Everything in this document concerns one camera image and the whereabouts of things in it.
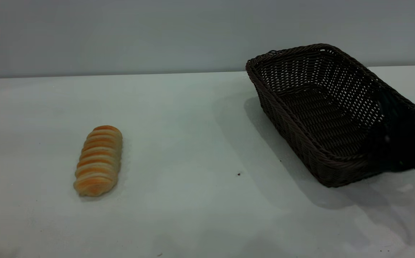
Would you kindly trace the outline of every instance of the striped bread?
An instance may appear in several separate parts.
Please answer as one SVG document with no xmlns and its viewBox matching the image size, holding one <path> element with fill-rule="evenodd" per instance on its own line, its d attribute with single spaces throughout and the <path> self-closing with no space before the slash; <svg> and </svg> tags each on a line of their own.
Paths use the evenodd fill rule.
<svg viewBox="0 0 415 258">
<path fill-rule="evenodd" d="M 86 137 L 73 184 L 82 196 L 99 196 L 117 183 L 120 170 L 122 134 L 113 126 L 93 129 Z"/>
</svg>

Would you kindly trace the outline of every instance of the brown woven basket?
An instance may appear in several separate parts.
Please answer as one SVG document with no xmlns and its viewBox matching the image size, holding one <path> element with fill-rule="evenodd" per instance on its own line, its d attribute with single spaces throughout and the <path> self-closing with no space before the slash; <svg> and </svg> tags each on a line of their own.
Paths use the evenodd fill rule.
<svg viewBox="0 0 415 258">
<path fill-rule="evenodd" d="M 375 90 L 383 87 L 415 107 L 328 44 L 270 51 L 247 61 L 246 70 L 263 111 L 312 175 L 328 187 L 379 173 L 368 165 L 368 153 L 360 150 L 368 129 L 382 120 L 372 100 Z"/>
</svg>

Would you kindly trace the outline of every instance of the basket rim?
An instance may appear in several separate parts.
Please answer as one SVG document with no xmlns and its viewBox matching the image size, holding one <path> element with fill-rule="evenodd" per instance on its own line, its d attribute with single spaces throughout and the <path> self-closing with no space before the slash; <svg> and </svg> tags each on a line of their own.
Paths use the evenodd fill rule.
<svg viewBox="0 0 415 258">
<path fill-rule="evenodd" d="M 350 55 L 346 54 L 339 48 L 332 46 L 330 44 L 319 43 L 319 44 L 311 44 L 308 46 L 299 46 L 299 47 L 294 47 L 290 49 L 284 49 L 280 51 L 271 50 L 266 54 L 261 54 L 255 58 L 248 60 L 246 63 L 245 69 L 248 72 L 248 74 L 251 77 L 253 76 L 253 79 L 255 79 L 258 82 L 258 83 L 255 83 L 251 78 L 253 83 L 257 87 L 262 87 L 263 89 L 268 91 L 268 93 L 270 93 L 273 96 L 273 98 L 275 98 L 275 101 L 277 101 L 278 104 L 289 114 L 293 122 L 297 125 L 298 130 L 301 131 L 302 133 L 301 135 L 304 136 L 304 142 L 306 144 L 310 144 L 312 149 L 318 152 L 317 158 L 319 160 L 324 161 L 326 165 L 331 165 L 337 168 L 344 167 L 344 165 L 340 164 L 339 162 L 350 162 L 350 165 L 346 165 L 347 168 L 351 167 L 353 165 L 352 163 L 356 163 L 356 165 L 359 165 L 359 166 L 366 165 L 367 164 L 366 153 L 354 154 L 354 155 L 349 155 L 349 156 L 338 156 L 328 151 L 324 147 L 322 147 L 322 145 L 320 145 L 319 142 L 316 139 L 314 139 L 312 134 L 307 130 L 306 126 L 304 126 L 301 120 L 291 111 L 291 109 L 283 102 L 283 100 L 281 100 L 281 98 L 273 90 L 271 90 L 271 87 L 263 80 L 261 75 L 255 69 L 255 65 L 259 62 L 266 62 L 268 60 L 273 60 L 278 57 L 287 56 L 289 54 L 296 54 L 296 53 L 304 52 L 304 51 L 310 51 L 313 49 L 329 49 L 331 51 L 334 51 L 336 54 L 339 54 L 340 56 L 348 60 L 348 62 L 350 62 L 350 64 L 352 64 L 354 67 L 360 69 L 360 71 L 364 73 L 367 78 L 371 79 L 374 83 L 377 83 L 378 86 L 388 88 L 388 90 L 393 91 L 394 95 L 398 95 L 401 98 L 404 98 L 396 90 L 394 90 L 388 84 L 386 84 L 383 80 L 378 78 L 373 72 L 371 72 L 368 68 L 366 68 L 359 61 L 352 58 Z M 404 99 L 406 100 L 408 105 L 415 106 L 408 99 L 406 98 Z"/>
</svg>

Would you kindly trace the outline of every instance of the white table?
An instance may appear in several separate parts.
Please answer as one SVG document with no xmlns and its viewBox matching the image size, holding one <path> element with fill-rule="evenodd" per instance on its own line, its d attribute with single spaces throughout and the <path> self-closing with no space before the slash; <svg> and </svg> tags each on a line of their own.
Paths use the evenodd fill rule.
<svg viewBox="0 0 415 258">
<path fill-rule="evenodd" d="M 374 67 L 415 102 L 415 67 Z M 118 185 L 72 187 L 86 135 Z M 415 257 L 415 173 L 321 186 L 245 72 L 0 79 L 0 258 Z"/>
</svg>

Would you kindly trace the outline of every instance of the wicker basket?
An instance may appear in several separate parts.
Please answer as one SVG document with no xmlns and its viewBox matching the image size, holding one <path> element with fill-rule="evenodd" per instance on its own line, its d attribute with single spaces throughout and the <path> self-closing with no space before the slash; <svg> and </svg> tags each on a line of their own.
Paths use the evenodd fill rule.
<svg viewBox="0 0 415 258">
<path fill-rule="evenodd" d="M 375 90 L 384 87 L 398 101 L 415 107 L 357 60 L 328 44 L 270 51 L 249 60 L 246 70 L 278 132 L 328 187 L 379 173 L 368 165 L 368 153 L 361 151 L 368 129 L 382 120 L 372 100 Z"/>
</svg>

